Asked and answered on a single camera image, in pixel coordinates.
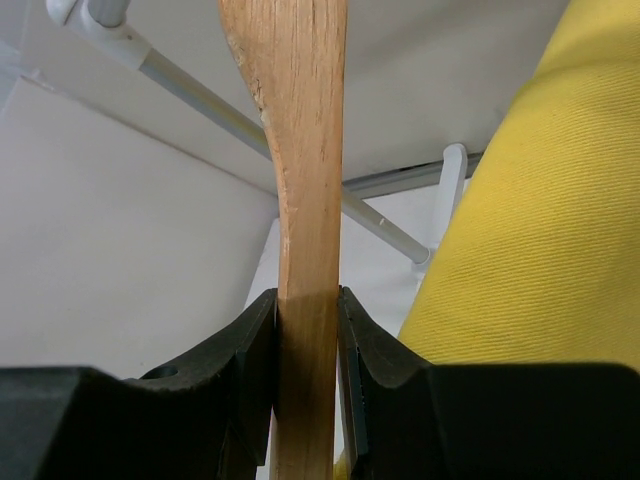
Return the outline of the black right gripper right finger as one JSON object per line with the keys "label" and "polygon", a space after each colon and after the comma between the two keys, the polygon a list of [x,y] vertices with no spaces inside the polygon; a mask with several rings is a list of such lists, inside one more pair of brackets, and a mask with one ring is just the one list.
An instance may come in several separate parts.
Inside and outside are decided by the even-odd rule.
{"label": "black right gripper right finger", "polygon": [[597,363],[434,365],[339,298],[351,479],[635,479],[639,375]]}

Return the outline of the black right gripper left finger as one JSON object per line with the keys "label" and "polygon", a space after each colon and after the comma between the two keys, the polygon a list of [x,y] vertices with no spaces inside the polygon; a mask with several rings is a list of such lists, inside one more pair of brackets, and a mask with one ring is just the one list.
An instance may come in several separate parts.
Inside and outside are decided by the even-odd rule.
{"label": "black right gripper left finger", "polygon": [[82,366],[1,372],[5,479],[252,479],[275,390],[276,293],[138,379]]}

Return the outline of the yellow trousers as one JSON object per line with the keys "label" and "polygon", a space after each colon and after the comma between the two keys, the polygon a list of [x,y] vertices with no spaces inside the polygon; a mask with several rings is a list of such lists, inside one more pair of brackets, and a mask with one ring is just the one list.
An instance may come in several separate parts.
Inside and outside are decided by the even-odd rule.
{"label": "yellow trousers", "polygon": [[434,365],[639,375],[639,5],[572,1],[397,337]]}

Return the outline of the wooden hanger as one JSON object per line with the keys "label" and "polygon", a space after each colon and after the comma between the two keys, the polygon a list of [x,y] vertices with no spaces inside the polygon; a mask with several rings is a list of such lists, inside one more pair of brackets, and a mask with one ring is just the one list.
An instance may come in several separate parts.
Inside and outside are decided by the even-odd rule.
{"label": "wooden hanger", "polygon": [[259,110],[280,218],[278,393],[270,475],[333,475],[347,5],[223,1]]}

